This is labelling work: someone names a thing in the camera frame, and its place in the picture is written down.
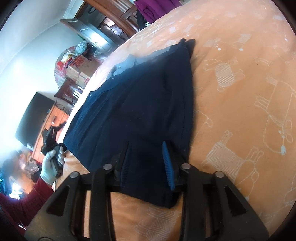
wooden table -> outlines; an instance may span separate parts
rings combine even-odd
[[[34,150],[32,153],[32,158],[34,158],[36,161],[42,163],[43,162],[43,158],[44,155],[41,152],[41,147],[43,146],[43,139],[42,139],[42,132],[44,129],[49,129],[50,126],[58,126],[61,123],[63,123],[64,121],[66,121],[69,118],[69,115],[66,114],[65,112],[63,112],[62,110],[60,110],[58,107],[56,107],[55,105],[52,106],[49,114],[47,115],[36,140],[35,146],[34,146]],[[60,134],[61,134],[60,130],[57,133],[57,139],[59,138]]]

wooden furniture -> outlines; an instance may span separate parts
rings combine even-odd
[[[60,110],[55,105],[52,106],[49,114],[47,115],[46,119],[44,120],[44,123],[39,131],[39,134],[38,134],[35,146],[34,146],[34,150],[32,153],[32,158],[34,158],[36,161],[38,161],[40,163],[43,162],[44,155],[41,153],[41,147],[43,146],[42,131],[44,129],[48,130],[51,125],[58,126],[62,122],[67,121],[68,118],[69,118],[69,115],[67,115],[65,112]],[[57,139],[59,138],[61,131],[62,130],[60,130],[57,133]]]
[[[70,78],[66,78],[65,82],[59,89],[59,91],[54,95],[71,105],[75,105],[77,100],[80,98],[80,95],[83,92],[83,88],[78,86],[73,80]]]
[[[116,23],[125,33],[131,37],[138,32],[136,18],[132,14],[136,7],[129,0],[85,0],[106,17]]]

light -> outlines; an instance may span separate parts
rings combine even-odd
[[[81,94],[77,90],[75,90],[74,92],[77,96],[79,96],[79,97],[81,96]]]
[[[104,23],[108,26],[108,27],[111,27],[113,26],[115,23],[110,19],[110,18],[106,18],[104,20]]]
[[[76,98],[76,99],[79,99],[79,97],[74,93],[73,96]]]
[[[22,192],[20,192],[20,189],[21,189],[21,187],[18,184],[13,183],[12,184],[12,192],[11,192],[11,194],[9,194],[9,196],[11,198],[15,198],[15,199],[19,200],[20,195],[22,194]]]

purple clothing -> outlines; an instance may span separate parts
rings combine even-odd
[[[149,23],[154,23],[163,15],[182,5],[178,0],[136,0],[134,3]]]

ceiling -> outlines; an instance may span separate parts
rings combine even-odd
[[[24,0],[16,7],[0,31],[0,74],[29,42],[63,18],[70,2]]]

